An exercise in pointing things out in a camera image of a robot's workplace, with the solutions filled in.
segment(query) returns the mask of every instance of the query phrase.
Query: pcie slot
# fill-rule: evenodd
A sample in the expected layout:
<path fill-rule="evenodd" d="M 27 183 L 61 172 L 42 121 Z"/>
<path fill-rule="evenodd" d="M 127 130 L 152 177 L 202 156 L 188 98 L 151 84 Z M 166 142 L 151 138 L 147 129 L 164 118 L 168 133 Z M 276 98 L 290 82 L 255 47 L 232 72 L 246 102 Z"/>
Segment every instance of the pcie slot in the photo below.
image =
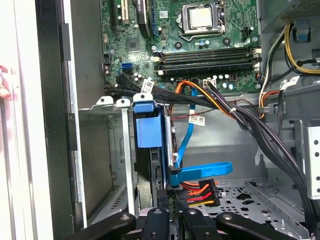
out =
<path fill-rule="evenodd" d="M 116 0 L 110 0 L 110 24 L 111 29 L 114 31 L 114 34 L 118 34 L 118 24 L 117 24 L 117 4 Z"/>
<path fill-rule="evenodd" d="M 163 75 L 173 76 L 182 74 L 196 74 L 206 72 L 222 72 L 222 71 L 243 71 L 252 69 L 256 63 L 241 61 L 238 63 L 226 63 L 215 64 L 212 62 L 199 63 L 199 64 L 182 64 L 182 65 L 171 65 L 171 66 L 159 66 L 158 70 L 163 71 Z"/>
<path fill-rule="evenodd" d="M 121 12 L 122 21 L 124 24 L 129 24 L 129 10 L 128 10 L 128 0 L 121 0 Z"/>

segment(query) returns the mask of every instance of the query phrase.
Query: metal bracket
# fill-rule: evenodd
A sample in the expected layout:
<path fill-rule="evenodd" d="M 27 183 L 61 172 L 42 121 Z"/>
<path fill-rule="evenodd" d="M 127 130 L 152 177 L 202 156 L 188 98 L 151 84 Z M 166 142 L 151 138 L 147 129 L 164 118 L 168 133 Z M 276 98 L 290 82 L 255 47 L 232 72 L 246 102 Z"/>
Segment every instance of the metal bracket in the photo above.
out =
<path fill-rule="evenodd" d="M 96 102 L 96 105 L 113 105 L 114 99 L 112 96 L 102 96 L 100 99 Z"/>
<path fill-rule="evenodd" d="M 303 132 L 307 196 L 320 200 L 320 126 L 305 127 Z"/>
<path fill-rule="evenodd" d="M 133 102 L 152 102 L 154 100 L 154 97 L 151 93 L 137 93 L 133 96 Z"/>
<path fill-rule="evenodd" d="M 284 219 L 284 221 L 292 229 L 295 230 L 296 234 L 298 234 L 303 239 L 309 238 L 309 231 L 299 222 L 297 222 L 293 217 L 291 217 L 288 213 L 286 213 L 279 206 L 277 206 L 271 199 L 269 199 L 266 195 L 259 191 L 259 188 L 253 186 L 250 182 L 247 183 L 247 187 L 249 188 L 251 193 L 256 195 L 261 201 L 263 201 L 272 212 Z"/>
<path fill-rule="evenodd" d="M 129 108 L 131 106 L 130 100 L 127 98 L 119 99 L 115 102 L 117 108 Z"/>

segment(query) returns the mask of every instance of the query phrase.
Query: motherboard chip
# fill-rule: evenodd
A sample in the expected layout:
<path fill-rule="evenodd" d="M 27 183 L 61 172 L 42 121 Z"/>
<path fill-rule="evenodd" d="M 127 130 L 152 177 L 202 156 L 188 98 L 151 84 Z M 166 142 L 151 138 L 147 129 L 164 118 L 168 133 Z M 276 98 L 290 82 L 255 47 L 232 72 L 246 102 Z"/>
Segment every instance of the motherboard chip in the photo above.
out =
<path fill-rule="evenodd" d="M 190 22 L 191 27 L 194 29 L 212 27 L 213 22 L 211 8 L 205 7 L 191 9 Z"/>
<path fill-rule="evenodd" d="M 140 52 L 140 40 L 138 37 L 126 39 L 126 52 L 127 53 Z"/>

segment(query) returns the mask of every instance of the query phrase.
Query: expansion slot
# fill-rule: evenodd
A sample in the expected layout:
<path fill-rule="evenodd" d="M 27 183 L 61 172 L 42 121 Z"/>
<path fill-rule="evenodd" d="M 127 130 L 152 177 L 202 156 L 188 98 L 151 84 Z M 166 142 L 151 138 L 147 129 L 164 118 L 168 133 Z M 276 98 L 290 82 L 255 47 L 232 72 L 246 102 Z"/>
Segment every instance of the expansion slot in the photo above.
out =
<path fill-rule="evenodd" d="M 129 24 L 129 10 L 128 10 L 128 0 L 121 0 L 121 12 L 122 21 L 124 24 Z"/>
<path fill-rule="evenodd" d="M 118 23 L 117 23 L 117 4 L 116 0 L 110 0 L 110 25 L 114 34 L 118 34 Z"/>
<path fill-rule="evenodd" d="M 195 74 L 206 72 L 243 71 L 256 67 L 261 58 L 256 48 L 227 48 L 197 52 L 159 53 L 159 75 Z"/>

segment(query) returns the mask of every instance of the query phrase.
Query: yellow wire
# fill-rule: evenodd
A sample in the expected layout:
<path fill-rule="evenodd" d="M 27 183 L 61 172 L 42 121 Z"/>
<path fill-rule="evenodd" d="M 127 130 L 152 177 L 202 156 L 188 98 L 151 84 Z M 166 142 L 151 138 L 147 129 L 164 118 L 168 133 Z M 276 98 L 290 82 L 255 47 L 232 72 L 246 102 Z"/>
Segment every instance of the yellow wire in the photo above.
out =
<path fill-rule="evenodd" d="M 298 64 L 296 63 L 293 55 L 292 55 L 292 52 L 291 52 L 291 47 L 290 47 L 290 26 L 288 25 L 286 27 L 286 31 L 284 33 L 284 42 L 285 42 L 285 50 L 286 50 L 286 53 L 288 55 L 288 59 L 289 61 L 301 72 L 303 73 L 307 73 L 307 74 L 320 74 L 320 70 L 311 70 L 311 69 L 307 69 L 307 68 L 304 68 L 304 67 L 300 67 L 298 66 Z"/>
<path fill-rule="evenodd" d="M 188 205 L 189 207 L 195 207 L 198 205 L 202 205 L 202 204 L 213 204 L 215 201 L 203 201 L 203 202 L 199 202 L 199 203 L 194 203 L 194 204 L 190 204 Z"/>

